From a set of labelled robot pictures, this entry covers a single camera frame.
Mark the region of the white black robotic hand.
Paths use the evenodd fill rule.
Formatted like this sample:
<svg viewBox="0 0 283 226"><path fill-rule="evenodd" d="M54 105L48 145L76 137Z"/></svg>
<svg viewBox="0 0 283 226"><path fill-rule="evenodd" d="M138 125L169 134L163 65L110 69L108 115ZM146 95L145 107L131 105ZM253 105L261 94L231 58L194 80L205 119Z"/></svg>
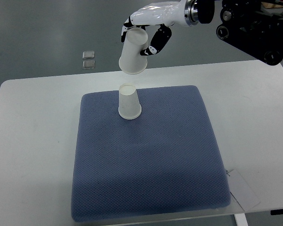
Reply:
<svg viewBox="0 0 283 226"><path fill-rule="evenodd" d="M171 26L179 24L184 27L196 25L200 21L200 1L181 0L151 3L132 13L124 22L121 41L124 42L130 29L146 29L158 25L147 48L140 51L142 56L155 55L165 47L172 36Z"/></svg>

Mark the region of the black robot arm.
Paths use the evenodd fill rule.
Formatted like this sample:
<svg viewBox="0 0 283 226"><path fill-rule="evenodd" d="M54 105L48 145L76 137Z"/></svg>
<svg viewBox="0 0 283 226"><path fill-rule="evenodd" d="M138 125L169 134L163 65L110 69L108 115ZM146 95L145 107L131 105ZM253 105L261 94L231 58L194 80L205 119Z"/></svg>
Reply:
<svg viewBox="0 0 283 226"><path fill-rule="evenodd" d="M268 64L283 60L283 12L271 13L263 0L224 0L217 37ZM271 4L283 6L283 0Z"/></svg>

